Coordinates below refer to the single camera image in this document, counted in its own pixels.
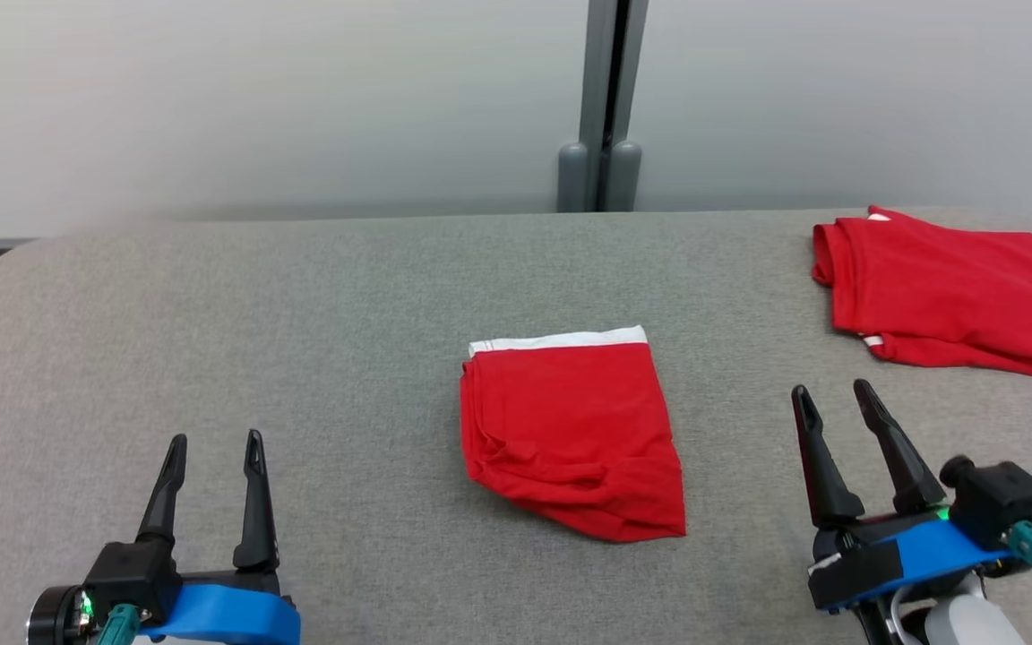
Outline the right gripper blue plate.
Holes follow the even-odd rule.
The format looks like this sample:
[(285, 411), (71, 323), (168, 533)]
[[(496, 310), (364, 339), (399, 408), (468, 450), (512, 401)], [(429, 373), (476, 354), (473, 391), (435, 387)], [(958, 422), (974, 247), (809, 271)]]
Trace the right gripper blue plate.
[(967, 613), (1002, 619), (988, 604), (985, 581), (1020, 571), (1006, 548), (983, 550), (946, 518), (946, 494), (875, 388), (856, 379), (865, 427), (875, 436), (900, 514), (856, 521), (864, 504), (851, 493), (823, 437), (823, 417), (805, 385), (791, 404), (812, 524), (807, 587), (827, 614), (849, 613), (867, 645), (962, 645)]

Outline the red shorts white stripes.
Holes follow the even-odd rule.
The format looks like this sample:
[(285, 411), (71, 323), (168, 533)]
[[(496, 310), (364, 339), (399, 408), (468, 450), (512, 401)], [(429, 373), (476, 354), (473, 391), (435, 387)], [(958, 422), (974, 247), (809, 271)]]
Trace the red shorts white stripes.
[(640, 325), (469, 344), (471, 481), (589, 538), (683, 538), (683, 464)]

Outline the grey metal partition post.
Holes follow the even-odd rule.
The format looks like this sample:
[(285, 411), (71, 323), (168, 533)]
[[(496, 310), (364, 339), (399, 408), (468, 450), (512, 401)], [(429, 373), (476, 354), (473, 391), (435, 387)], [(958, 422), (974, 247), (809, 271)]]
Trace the grey metal partition post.
[(635, 208), (642, 147), (628, 131), (649, 0), (589, 0), (576, 142), (557, 155), (556, 209)]

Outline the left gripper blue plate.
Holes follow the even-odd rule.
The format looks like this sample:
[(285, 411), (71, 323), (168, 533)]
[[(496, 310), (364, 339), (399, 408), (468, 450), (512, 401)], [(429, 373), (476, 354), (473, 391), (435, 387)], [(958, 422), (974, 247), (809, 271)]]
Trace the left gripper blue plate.
[[(187, 436), (169, 442), (136, 542), (175, 544), (176, 498), (185, 482)], [(257, 429), (246, 437), (243, 473), (246, 498), (241, 540), (232, 565), (238, 572), (275, 572), (280, 566), (269, 467)], [(241, 585), (232, 576), (184, 577), (175, 608), (160, 627), (141, 628), (133, 645), (302, 645), (302, 616), (286, 596)], [(78, 585), (52, 587), (34, 601), (26, 621), (26, 645), (93, 645), (106, 620), (97, 619)]]

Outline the red basketball jersey number 23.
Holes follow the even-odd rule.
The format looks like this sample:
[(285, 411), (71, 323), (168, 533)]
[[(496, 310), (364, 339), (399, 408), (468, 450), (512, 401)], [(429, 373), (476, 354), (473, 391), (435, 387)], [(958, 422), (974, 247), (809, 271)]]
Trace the red basketball jersey number 23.
[(1032, 234), (871, 207), (813, 229), (831, 322), (884, 362), (1032, 376)]

